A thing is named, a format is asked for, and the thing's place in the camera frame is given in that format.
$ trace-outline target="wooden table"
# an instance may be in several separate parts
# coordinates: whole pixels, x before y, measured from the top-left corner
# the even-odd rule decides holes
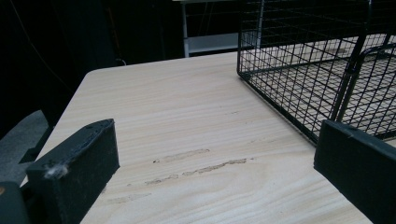
[[[85,77],[40,154],[116,121],[120,169],[83,223],[370,223],[235,67],[227,53]]]

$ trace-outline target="light wood tabletop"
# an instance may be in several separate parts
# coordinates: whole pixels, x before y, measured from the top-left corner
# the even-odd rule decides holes
[[[115,120],[120,169],[82,223],[370,223],[314,170],[315,147],[239,78],[236,59],[85,76],[40,153]]]

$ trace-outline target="cable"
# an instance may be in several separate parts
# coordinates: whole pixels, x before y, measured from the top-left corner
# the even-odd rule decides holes
[[[209,19],[207,20],[207,26],[206,26],[206,33],[205,35],[207,35],[207,32],[209,31],[209,26],[210,26],[210,20],[212,19],[212,13],[213,13],[213,6],[215,5],[215,3],[212,3],[212,6],[210,8],[210,12],[209,12]]]
[[[21,28],[23,30],[23,33],[25,34],[29,44],[32,46],[32,49],[35,51],[35,53],[37,54],[38,58],[40,59],[40,61],[47,67],[47,69],[67,88],[68,91],[70,91],[71,93],[75,93],[74,91],[72,91],[72,89],[50,68],[50,66],[46,63],[46,61],[44,60],[44,58],[41,56],[41,54],[38,52],[38,50],[35,48],[35,45],[32,43],[30,36],[27,34],[26,29],[23,25],[23,22],[21,20],[20,14],[18,13],[17,9],[14,6],[14,3],[12,2],[12,0],[9,0],[9,2],[11,3],[15,14],[17,15],[18,21],[20,22]]]
[[[201,24],[199,25],[198,35],[200,35],[201,33],[202,24],[204,23],[204,19],[206,15],[206,10],[207,10],[207,2],[205,3],[205,10],[204,10],[204,14],[202,15]]]
[[[126,62],[125,62],[123,59],[117,58],[116,61],[117,61],[117,62],[122,62],[122,63],[124,64],[124,66],[126,66]]]

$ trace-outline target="black wire cage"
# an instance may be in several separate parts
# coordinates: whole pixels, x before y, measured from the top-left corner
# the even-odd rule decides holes
[[[396,135],[396,2],[243,0],[237,72],[314,143],[324,119]]]

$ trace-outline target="scratch mark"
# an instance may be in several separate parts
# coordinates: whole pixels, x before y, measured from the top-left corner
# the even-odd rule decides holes
[[[114,204],[114,203],[128,203],[137,199],[141,199],[144,197],[147,197],[151,195],[151,193],[145,193],[145,194],[130,194],[126,197],[120,197],[120,198],[114,198],[114,199],[109,199],[109,200],[102,200],[98,201],[99,205],[107,205],[107,204]]]
[[[224,115],[232,115],[232,114],[239,114],[239,111],[234,111],[234,112],[231,112],[231,113],[226,113],[226,114],[224,114]]]
[[[178,175],[169,175],[166,178],[162,178],[162,179],[157,178],[157,179],[147,181],[145,183],[146,183],[146,185],[160,184],[163,181],[170,180],[170,179],[178,179]]]
[[[159,163],[159,162],[162,162],[162,161],[165,161],[165,162],[180,161],[180,160],[184,160],[184,159],[186,159],[188,157],[195,156],[195,155],[202,154],[202,153],[206,153],[206,152],[209,152],[209,151],[210,151],[209,149],[198,149],[198,150],[194,150],[194,151],[182,152],[182,153],[178,153],[178,154],[175,154],[175,155],[172,155],[172,156],[164,157],[162,159],[157,159],[153,163]]]
[[[227,162],[224,162],[224,163],[222,163],[220,165],[208,166],[206,168],[199,169],[199,170],[192,171],[192,172],[184,172],[183,175],[194,175],[196,173],[202,174],[202,173],[206,173],[206,172],[211,172],[213,170],[217,170],[217,169],[219,169],[219,168],[221,168],[221,167],[223,167],[223,166],[225,166],[227,164],[228,165],[233,165],[233,164],[241,164],[241,163],[246,163],[246,162],[247,162],[247,159],[235,160],[235,161],[227,161]]]

